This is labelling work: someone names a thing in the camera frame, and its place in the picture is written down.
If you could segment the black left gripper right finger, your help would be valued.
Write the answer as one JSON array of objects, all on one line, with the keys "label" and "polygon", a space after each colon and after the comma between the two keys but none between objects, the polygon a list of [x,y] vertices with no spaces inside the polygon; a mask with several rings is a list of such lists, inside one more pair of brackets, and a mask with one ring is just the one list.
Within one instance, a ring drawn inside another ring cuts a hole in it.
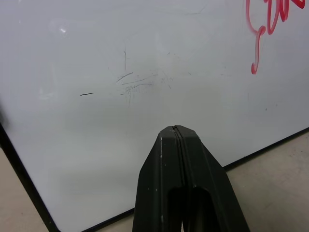
[{"label": "black left gripper right finger", "polygon": [[184,232],[250,232],[224,168],[194,130],[175,131],[187,185]]}]

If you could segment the black-framed whiteboard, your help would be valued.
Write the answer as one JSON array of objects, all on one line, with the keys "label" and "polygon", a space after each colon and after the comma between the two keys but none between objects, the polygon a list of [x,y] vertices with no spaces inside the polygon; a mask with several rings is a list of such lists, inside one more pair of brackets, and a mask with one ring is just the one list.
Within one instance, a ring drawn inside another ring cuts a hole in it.
[{"label": "black-framed whiteboard", "polygon": [[223,166],[309,128],[309,0],[0,0],[0,124],[82,232],[134,207],[167,126]]}]

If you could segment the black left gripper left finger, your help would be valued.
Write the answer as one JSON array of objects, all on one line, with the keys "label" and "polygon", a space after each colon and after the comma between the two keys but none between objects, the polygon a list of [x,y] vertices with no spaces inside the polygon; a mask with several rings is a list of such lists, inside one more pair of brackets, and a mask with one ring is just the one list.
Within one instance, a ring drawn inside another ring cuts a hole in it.
[{"label": "black left gripper left finger", "polygon": [[169,126],[158,134],[140,170],[132,232],[181,232],[183,194],[179,140]]}]

